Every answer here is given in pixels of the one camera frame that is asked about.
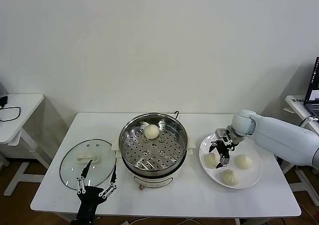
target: white robotic arm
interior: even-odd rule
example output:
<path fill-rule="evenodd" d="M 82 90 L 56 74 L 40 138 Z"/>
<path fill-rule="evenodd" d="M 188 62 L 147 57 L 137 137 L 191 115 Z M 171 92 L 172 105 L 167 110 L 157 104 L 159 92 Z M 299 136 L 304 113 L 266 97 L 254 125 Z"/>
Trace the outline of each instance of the white robotic arm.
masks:
<path fill-rule="evenodd" d="M 216 137 L 228 149 L 247 137 L 292 164 L 319 169 L 319 137 L 316 133 L 275 118 L 263 117 L 251 110 L 235 114 L 232 125 L 227 129 L 217 129 Z M 225 159 L 223 153 L 220 155 L 219 167 L 227 165 L 229 159 Z"/>

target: white table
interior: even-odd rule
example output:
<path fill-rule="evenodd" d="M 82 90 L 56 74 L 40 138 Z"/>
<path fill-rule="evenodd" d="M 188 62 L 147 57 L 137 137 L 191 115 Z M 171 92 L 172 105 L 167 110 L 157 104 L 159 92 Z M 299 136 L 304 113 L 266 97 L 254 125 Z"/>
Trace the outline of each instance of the white table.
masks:
<path fill-rule="evenodd" d="M 304 107 L 304 98 L 305 96 L 302 95 L 288 95 L 286 97 L 286 102 L 289 104 L 289 106 L 292 108 L 293 112 L 296 113 L 302 120 L 308 118 L 309 116 L 312 116 L 310 112 Z M 311 121 L 306 124 L 306 128 L 309 128 L 310 130 L 314 131 L 319 135 L 319 122 L 317 121 Z M 283 169 L 283 172 L 285 173 L 290 168 L 292 168 L 294 165 L 288 165 Z M 297 177 L 299 178 L 299 183 L 293 183 L 289 184 L 293 192 L 299 192 L 299 191 L 306 191 L 311 198 L 312 202 L 315 206 L 319 206 L 319 196 L 316 193 L 315 189 L 307 179 L 306 175 L 302 170 L 295 170 L 295 173 Z"/>
<path fill-rule="evenodd" d="M 17 145 L 20 137 L 26 142 L 26 148 L 33 154 L 33 156 L 38 159 L 43 166 L 49 167 L 51 158 L 37 146 L 35 141 L 28 135 L 28 133 L 22 128 L 28 118 L 32 115 L 35 109 L 39 106 L 43 100 L 42 94 L 9 94 L 7 105 L 4 107 L 15 107 L 19 106 L 21 108 L 20 116 L 8 122 L 0 122 L 0 144 Z M 6 109 L 0 111 L 0 117 L 14 118 L 17 115 L 17 110 Z M 5 166 L 9 165 L 9 162 L 3 157 L 0 158 Z M 43 175 L 30 175 L 24 174 L 29 163 L 22 163 L 12 181 L 8 185 L 4 192 L 4 195 L 10 196 L 15 187 L 19 182 L 36 182 L 40 183 L 43 179 Z"/>
<path fill-rule="evenodd" d="M 88 139 L 112 142 L 122 127 L 138 114 L 79 113 L 57 151 L 33 201 L 31 209 L 54 212 L 70 220 L 80 206 L 76 192 L 59 177 L 66 153 Z M 274 156 L 256 147 L 263 173 L 251 188 L 233 190 L 213 181 L 201 167 L 198 148 L 216 128 L 225 128 L 233 115 L 180 114 L 178 120 L 195 139 L 196 149 L 187 156 L 180 176 L 160 189 L 139 190 L 121 159 L 117 160 L 118 189 L 98 206 L 97 215 L 192 218 L 296 217 L 301 210 Z M 102 183 L 106 187 L 109 179 Z"/>

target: table leg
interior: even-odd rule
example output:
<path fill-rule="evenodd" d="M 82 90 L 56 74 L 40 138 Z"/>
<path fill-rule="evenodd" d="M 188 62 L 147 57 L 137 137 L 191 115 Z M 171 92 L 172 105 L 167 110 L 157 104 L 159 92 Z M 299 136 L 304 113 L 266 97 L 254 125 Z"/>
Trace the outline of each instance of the table leg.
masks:
<path fill-rule="evenodd" d="M 243 223 L 242 225 L 262 225 L 266 222 L 269 222 L 273 218 L 264 218 L 264 219 L 249 219 L 247 222 Z"/>
<path fill-rule="evenodd" d="M 28 133 L 22 128 L 21 137 L 27 143 L 27 149 L 32 155 L 40 162 L 45 168 L 49 168 L 52 159 L 44 152 L 43 149 L 38 147 L 36 142 L 28 135 Z"/>
<path fill-rule="evenodd" d="M 30 163 L 22 163 L 19 167 L 18 171 L 15 173 L 8 187 L 5 189 L 3 195 L 11 196 L 13 191 L 19 182 L 30 182 L 30 183 L 41 183 L 44 175 L 38 174 L 24 174 L 25 170 L 29 166 Z"/>
<path fill-rule="evenodd" d="M 0 154 L 0 163 L 2 163 L 6 167 L 10 165 L 10 162 L 7 159 L 5 159 L 1 154 Z"/>
<path fill-rule="evenodd" d="M 311 185 L 311 183 L 309 182 L 309 180 L 307 179 L 304 172 L 302 170 L 296 169 L 295 173 L 301 182 L 289 184 L 291 190 L 293 192 L 306 191 L 314 205 L 319 206 L 319 196 L 316 193 L 313 186 Z"/>

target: white plate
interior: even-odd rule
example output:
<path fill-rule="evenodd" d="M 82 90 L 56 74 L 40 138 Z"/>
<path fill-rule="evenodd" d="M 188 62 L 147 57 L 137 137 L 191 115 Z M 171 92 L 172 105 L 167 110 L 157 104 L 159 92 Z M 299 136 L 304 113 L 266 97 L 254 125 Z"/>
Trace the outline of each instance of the white plate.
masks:
<path fill-rule="evenodd" d="M 245 189 L 256 184 L 262 173 L 262 163 L 259 154 L 254 148 L 255 143 L 249 139 L 245 139 L 244 141 L 240 142 L 240 144 L 235 148 L 235 151 L 229 152 L 230 161 L 226 167 L 222 167 L 219 169 L 209 169 L 205 164 L 204 155 L 208 154 L 211 142 L 215 140 L 216 137 L 214 134 L 212 134 L 204 139 L 199 147 L 200 163 L 207 174 L 219 184 L 232 189 Z M 219 154 L 216 149 L 214 149 L 212 153 L 214 153 L 219 159 Z M 253 166 L 250 169 L 242 170 L 235 165 L 234 159 L 237 155 L 240 154 L 246 154 L 253 160 Z M 229 186 L 223 182 L 223 180 L 221 179 L 221 173 L 226 169 L 232 169 L 235 172 L 239 179 L 239 184 L 235 186 Z"/>

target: round white bun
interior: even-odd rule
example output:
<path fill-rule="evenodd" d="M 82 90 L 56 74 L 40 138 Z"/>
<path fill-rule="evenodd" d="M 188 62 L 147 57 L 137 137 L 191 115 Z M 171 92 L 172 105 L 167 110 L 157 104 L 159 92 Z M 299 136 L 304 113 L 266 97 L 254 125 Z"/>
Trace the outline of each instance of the round white bun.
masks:
<path fill-rule="evenodd" d="M 204 161 L 209 169 L 215 169 L 219 162 L 214 153 L 205 154 Z"/>
<path fill-rule="evenodd" d="M 155 124 L 149 124 L 144 129 L 144 135 L 148 139 L 155 139 L 159 136 L 159 134 L 160 134 L 160 129 Z"/>
<path fill-rule="evenodd" d="M 245 154 L 240 154 L 236 156 L 235 164 L 238 168 L 247 170 L 253 166 L 253 160 Z"/>
<path fill-rule="evenodd" d="M 234 186 L 239 184 L 239 180 L 231 169 L 226 169 L 221 173 L 221 179 L 224 181 L 225 184 L 229 186 Z"/>

